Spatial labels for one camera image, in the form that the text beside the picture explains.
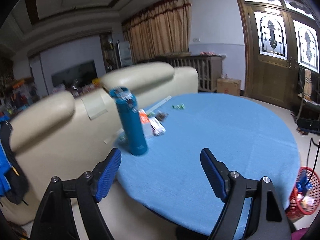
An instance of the red wastebasket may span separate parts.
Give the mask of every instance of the red wastebasket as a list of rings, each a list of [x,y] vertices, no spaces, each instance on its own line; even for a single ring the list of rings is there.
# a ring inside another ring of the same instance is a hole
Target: red wastebasket
[[[297,176],[297,181],[298,181],[299,176],[303,170],[307,170],[307,177],[308,178],[311,176],[311,173],[312,173],[311,168],[301,167],[299,170],[299,174]],[[310,182],[313,187],[312,187],[312,190],[310,191],[309,196],[315,199],[314,205],[304,209],[300,205],[300,202],[297,200],[298,190],[297,190],[296,186],[294,186],[292,193],[291,193],[291,196],[290,196],[290,205],[287,208],[287,210],[285,211],[287,217],[290,220],[295,220],[295,219],[301,218],[305,215],[311,215],[318,208],[318,205],[320,203],[320,181],[319,181],[318,175],[315,172],[313,173]]]

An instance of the television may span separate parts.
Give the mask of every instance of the television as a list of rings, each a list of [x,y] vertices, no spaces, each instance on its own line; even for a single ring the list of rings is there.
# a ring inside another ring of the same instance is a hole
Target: television
[[[70,88],[75,81],[77,81],[77,87],[84,87],[91,84],[95,78],[97,78],[97,71],[93,60],[51,75],[54,87],[64,84],[66,88]]]

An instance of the blue water bottle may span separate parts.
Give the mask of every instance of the blue water bottle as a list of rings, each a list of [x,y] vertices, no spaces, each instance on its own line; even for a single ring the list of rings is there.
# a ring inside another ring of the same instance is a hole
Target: blue water bottle
[[[129,143],[130,152],[133,155],[144,154],[148,150],[148,147],[142,130],[136,97],[129,89],[124,87],[113,88],[109,94],[116,100],[116,106]]]

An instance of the sofa headrest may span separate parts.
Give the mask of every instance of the sofa headrest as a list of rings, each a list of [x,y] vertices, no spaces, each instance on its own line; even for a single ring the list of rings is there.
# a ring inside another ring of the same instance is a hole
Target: sofa headrest
[[[31,140],[43,135],[55,125],[69,119],[74,111],[75,100],[68,91],[41,99],[10,122],[13,128],[10,136],[11,149],[16,151]]]
[[[126,87],[131,91],[161,83],[173,78],[173,67],[164,62],[151,62],[112,71],[101,78],[105,90]]]

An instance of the metal screw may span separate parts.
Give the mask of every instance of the metal screw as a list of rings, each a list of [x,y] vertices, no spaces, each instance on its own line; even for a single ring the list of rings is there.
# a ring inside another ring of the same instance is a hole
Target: metal screw
[[[56,183],[56,182],[58,182],[59,181],[59,177],[57,177],[57,176],[53,176],[52,178],[51,178],[51,182],[52,183]]]
[[[265,183],[269,183],[271,181],[268,177],[263,177],[262,179]]]
[[[86,171],[86,172],[84,173],[84,176],[85,176],[86,178],[90,178],[90,177],[92,176],[92,172],[91,172],[91,171]]]
[[[230,172],[230,175],[231,175],[231,177],[234,177],[234,178],[238,178],[239,177],[239,173],[236,172],[236,171]]]

